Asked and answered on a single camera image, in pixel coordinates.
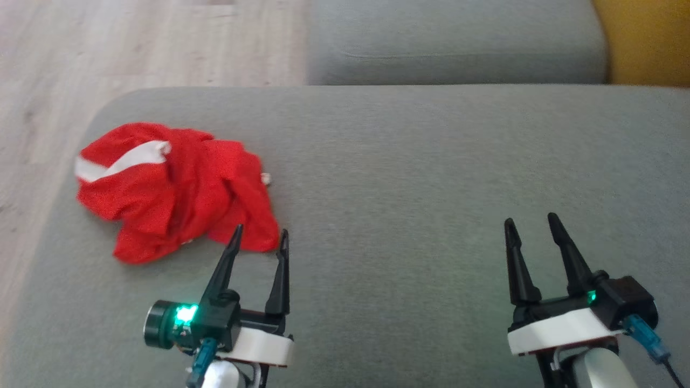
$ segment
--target gray couch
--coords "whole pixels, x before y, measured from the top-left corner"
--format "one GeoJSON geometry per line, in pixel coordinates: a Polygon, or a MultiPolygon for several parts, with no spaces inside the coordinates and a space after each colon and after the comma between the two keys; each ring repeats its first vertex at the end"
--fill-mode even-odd
{"type": "MultiPolygon", "coordinates": [[[[514,217],[545,297],[565,294],[546,214],[594,269],[634,275],[690,376],[690,90],[614,86],[163,88],[106,106],[85,146],[126,122],[211,131],[257,153],[290,230],[295,364],[269,387],[537,387],[513,357],[502,225],[514,217]]],[[[66,175],[20,296],[0,385],[180,387],[190,359],[144,346],[157,299],[194,302],[222,246],[145,266],[110,256],[116,224],[66,175]]],[[[231,286],[261,309],[271,255],[242,253],[231,286]]],[[[670,388],[631,341],[641,387],[670,388]]]]}
{"type": "Polygon", "coordinates": [[[314,0],[312,85],[600,84],[590,0],[314,0]]]}

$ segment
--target cable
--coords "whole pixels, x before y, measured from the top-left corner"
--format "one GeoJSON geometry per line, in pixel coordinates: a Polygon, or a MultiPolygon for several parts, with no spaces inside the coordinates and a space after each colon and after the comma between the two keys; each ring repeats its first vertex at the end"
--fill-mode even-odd
{"type": "Polygon", "coordinates": [[[680,378],[676,374],[676,371],[673,370],[673,367],[671,366],[671,363],[669,362],[668,359],[664,361],[662,364],[666,367],[666,370],[669,371],[669,375],[671,375],[671,379],[673,382],[678,386],[678,388],[685,388],[682,382],[680,382],[680,378]]]}
{"type": "Polygon", "coordinates": [[[640,318],[637,314],[632,314],[627,316],[623,320],[623,328],[626,333],[631,336],[634,340],[639,342],[649,353],[649,357],[656,364],[663,364],[666,370],[671,375],[671,379],[678,386],[678,388],[685,388],[676,371],[673,370],[671,363],[669,362],[669,357],[671,357],[671,352],[664,346],[661,342],[661,338],[656,335],[654,330],[649,327],[649,325],[640,318]]]}

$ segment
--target white stripe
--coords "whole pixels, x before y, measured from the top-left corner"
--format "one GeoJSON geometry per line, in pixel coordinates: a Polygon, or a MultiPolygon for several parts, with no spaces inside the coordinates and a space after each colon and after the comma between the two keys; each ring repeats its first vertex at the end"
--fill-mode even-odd
{"type": "Polygon", "coordinates": [[[172,149],[169,142],[162,140],[151,140],[144,144],[140,144],[122,155],[110,167],[102,166],[77,156],[75,162],[75,175],[89,183],[99,180],[101,178],[109,177],[111,175],[120,173],[127,168],[137,166],[139,164],[160,164],[165,163],[164,155],[170,153],[172,149]]]}

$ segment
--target crumpled fabric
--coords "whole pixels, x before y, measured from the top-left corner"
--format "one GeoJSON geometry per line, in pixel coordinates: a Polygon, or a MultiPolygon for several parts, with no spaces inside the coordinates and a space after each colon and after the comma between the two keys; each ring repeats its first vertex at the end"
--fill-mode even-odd
{"type": "Polygon", "coordinates": [[[75,175],[81,204],[122,221],[112,254],[123,262],[159,259],[205,233],[227,244],[238,224],[244,225],[242,249],[277,248],[261,161],[240,142],[130,123],[84,148],[75,175]]]}

